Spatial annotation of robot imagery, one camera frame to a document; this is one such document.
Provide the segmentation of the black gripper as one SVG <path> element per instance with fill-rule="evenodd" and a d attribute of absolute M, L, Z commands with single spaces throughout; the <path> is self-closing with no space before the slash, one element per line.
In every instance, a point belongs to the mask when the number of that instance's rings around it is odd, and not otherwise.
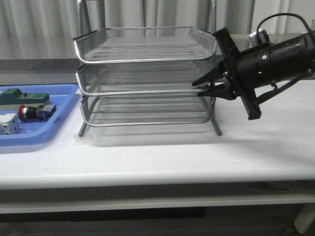
<path fill-rule="evenodd" d="M 241 76 L 237 74 L 236 59 L 239 56 L 240 52 L 236 44 L 232 40 L 227 28 L 222 28 L 216 31 L 215 33 L 213 33 L 213 36 L 216 38 L 224 60 L 226 61 L 226 72 L 229 72 L 230 77 L 232 78 L 231 84 L 233 84 L 233 86 L 236 88 L 246 108 L 246 111 L 248 113 L 248 120 L 259 119 L 261 117 L 261 110 L 258 105 L 254 104 L 256 93 L 253 88 L 245 88 L 245 86 L 241 83 Z M 206 82 L 221 79 L 222 77 L 223 73 L 217 67 L 215 67 L 207 74 L 194 80 L 191 85 L 198 86 Z M 210 86 L 206 91 L 199 92 L 197 96 L 235 100 L 237 98 L 237 95 L 234 93 L 234 89 L 231 84 L 225 82 L 217 86 Z"/>

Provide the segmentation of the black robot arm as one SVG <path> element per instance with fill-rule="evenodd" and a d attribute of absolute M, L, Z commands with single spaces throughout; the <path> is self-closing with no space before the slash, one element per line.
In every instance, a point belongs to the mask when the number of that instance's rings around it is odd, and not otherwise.
<path fill-rule="evenodd" d="M 315 72 L 315 41 L 311 33 L 272 44 L 269 41 L 240 52 L 227 28 L 214 33 L 224 59 L 210 72 L 192 82 L 193 86 L 228 81 L 210 86 L 198 96 L 242 102 L 248 119 L 261 117 L 259 105 Z"/>

